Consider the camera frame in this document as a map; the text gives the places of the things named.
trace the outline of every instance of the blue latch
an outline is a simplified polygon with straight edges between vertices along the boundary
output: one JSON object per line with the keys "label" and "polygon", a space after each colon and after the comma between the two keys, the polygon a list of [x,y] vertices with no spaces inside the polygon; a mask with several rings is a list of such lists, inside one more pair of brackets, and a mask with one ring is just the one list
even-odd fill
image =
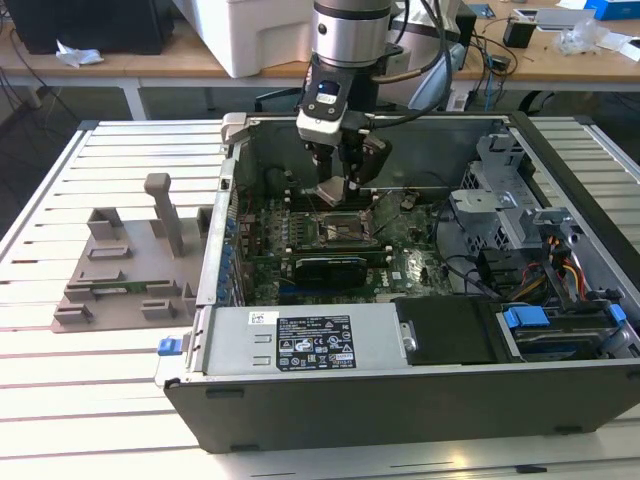
{"label": "blue latch", "polygon": [[627,314],[624,313],[622,307],[617,304],[613,304],[609,307],[609,313],[611,317],[615,320],[619,327],[621,327],[624,322],[627,320]]}
{"label": "blue latch", "polygon": [[551,324],[544,309],[534,306],[511,307],[504,312],[504,319],[509,328],[548,327]]}
{"label": "blue latch", "polygon": [[160,340],[158,355],[161,357],[182,355],[182,339],[167,337]]}

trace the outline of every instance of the white device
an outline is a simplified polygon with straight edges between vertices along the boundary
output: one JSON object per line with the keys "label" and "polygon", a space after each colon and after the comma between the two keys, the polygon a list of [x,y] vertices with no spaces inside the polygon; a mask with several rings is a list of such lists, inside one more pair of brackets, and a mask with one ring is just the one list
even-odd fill
{"label": "white device", "polygon": [[538,24],[538,30],[543,32],[573,29],[578,22],[593,18],[596,11],[567,10],[565,8],[514,8],[518,17],[527,18]]}

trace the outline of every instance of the aluminum slotted table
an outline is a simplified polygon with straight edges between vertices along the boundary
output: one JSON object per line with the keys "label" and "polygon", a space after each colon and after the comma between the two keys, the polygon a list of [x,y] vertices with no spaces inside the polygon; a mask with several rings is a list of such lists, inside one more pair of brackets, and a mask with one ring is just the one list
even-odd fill
{"label": "aluminum slotted table", "polygon": [[[563,157],[605,210],[627,222],[623,232],[637,244],[633,162],[592,127],[568,118],[535,121],[550,141],[569,142],[560,144]],[[179,215],[193,217],[199,205],[215,201],[220,127],[102,122],[79,131],[0,243],[3,479],[510,479],[532,470],[526,466],[547,469],[536,477],[544,479],[640,476],[640,407],[588,435],[209,455],[153,379],[159,339],[188,329],[51,333],[91,209],[115,206],[123,220],[155,218],[144,179],[167,172]],[[544,189],[545,180],[539,183]],[[620,185],[625,195],[616,193]]]}

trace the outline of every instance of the black box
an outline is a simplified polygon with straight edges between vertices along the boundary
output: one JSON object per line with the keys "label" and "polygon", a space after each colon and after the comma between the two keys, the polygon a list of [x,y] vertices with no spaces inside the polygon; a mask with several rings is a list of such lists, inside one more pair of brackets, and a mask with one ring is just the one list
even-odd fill
{"label": "black box", "polygon": [[474,13],[473,10],[469,8],[466,3],[460,2],[458,13],[456,14],[456,25],[458,25],[458,29],[460,30],[460,38],[458,39],[458,43],[465,48],[465,58],[460,69],[464,68],[464,62],[467,59],[469,44],[471,43],[471,36],[473,35],[473,29],[476,26],[477,18],[478,16]]}
{"label": "black box", "polygon": [[536,27],[533,22],[509,21],[502,42],[509,48],[527,48]]}
{"label": "black box", "polygon": [[68,47],[158,55],[173,32],[171,0],[5,0],[29,53]]}

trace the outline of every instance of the computer case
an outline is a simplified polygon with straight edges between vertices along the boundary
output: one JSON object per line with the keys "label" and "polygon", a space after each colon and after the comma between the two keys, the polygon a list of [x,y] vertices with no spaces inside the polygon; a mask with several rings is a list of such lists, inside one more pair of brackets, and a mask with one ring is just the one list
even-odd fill
{"label": "computer case", "polygon": [[173,31],[171,0],[5,0],[32,54],[78,49],[158,55]]}

